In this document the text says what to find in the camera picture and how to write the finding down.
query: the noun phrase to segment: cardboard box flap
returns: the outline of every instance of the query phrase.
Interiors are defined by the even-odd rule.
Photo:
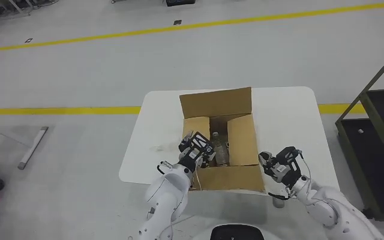
[[[228,142],[231,166],[259,164],[252,114],[228,121]]]
[[[197,174],[202,190],[265,190],[259,166],[208,167],[198,169]],[[193,187],[200,190],[197,181],[194,182]]]
[[[184,118],[251,113],[251,88],[180,95]]]
[[[200,116],[198,118],[188,118],[184,120],[184,127],[182,128],[183,137],[190,131],[198,131],[208,140],[211,136],[209,133],[209,117]]]

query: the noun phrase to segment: water bottle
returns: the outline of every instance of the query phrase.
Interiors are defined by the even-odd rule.
[[[215,158],[217,166],[229,165],[229,153],[226,144],[220,139],[218,132],[212,133],[212,144],[216,152]]]

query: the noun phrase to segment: yellow floor line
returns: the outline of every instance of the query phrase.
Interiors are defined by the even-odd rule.
[[[352,7],[338,7],[338,8],[331,8],[331,9],[325,9],[325,10],[303,11],[299,13],[287,13],[287,14],[279,14],[279,15],[271,15],[271,16],[258,16],[258,17],[249,17],[245,19],[230,19],[230,20],[222,20],[222,21],[215,21],[215,22],[169,26],[165,28],[152,28],[152,29],[138,30],[138,31],[131,31],[131,32],[120,32],[117,34],[104,34],[104,35],[72,38],[72,39],[65,39],[65,40],[58,40],[58,41],[47,41],[42,43],[28,43],[23,45],[0,47],[0,51],[77,43],[82,41],[92,41],[92,40],[106,39],[106,38],[118,38],[118,37],[127,37],[127,36],[143,35],[143,34],[154,34],[158,32],[172,32],[172,31],[180,31],[180,30],[187,30],[187,29],[194,29],[194,28],[207,28],[211,26],[220,26],[220,25],[294,19],[299,17],[312,17],[312,16],[319,16],[319,15],[345,13],[345,12],[351,12],[351,11],[362,11],[362,10],[379,9],[379,8],[384,8],[384,2],[377,3],[377,4],[352,6]]]
[[[342,114],[349,104],[319,104],[321,114]],[[36,109],[0,109],[0,115],[115,115],[139,114],[140,107],[58,107]],[[357,104],[351,113],[365,113],[361,104]]]
[[[46,109],[0,109],[0,115],[112,115],[139,114],[140,107],[58,107]]]

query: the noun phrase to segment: table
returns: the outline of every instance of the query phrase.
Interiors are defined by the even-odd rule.
[[[177,163],[184,118],[179,96],[217,90],[148,93],[121,164],[120,180],[151,184],[160,176],[156,169],[160,161]],[[259,152],[275,155],[286,146],[295,146],[303,151],[312,178],[318,184],[340,189],[316,98],[310,88],[253,88],[252,105]],[[297,160],[302,174],[309,176],[304,162]],[[283,184],[264,173],[263,180],[267,192],[285,193]]]

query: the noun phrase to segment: open cardboard box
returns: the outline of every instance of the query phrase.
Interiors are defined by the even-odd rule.
[[[192,130],[207,139],[215,131],[228,137],[230,166],[217,167],[213,163],[210,167],[198,169],[203,190],[265,190],[251,98],[251,88],[180,96],[184,114],[183,136]],[[193,187],[199,190],[197,181]]]

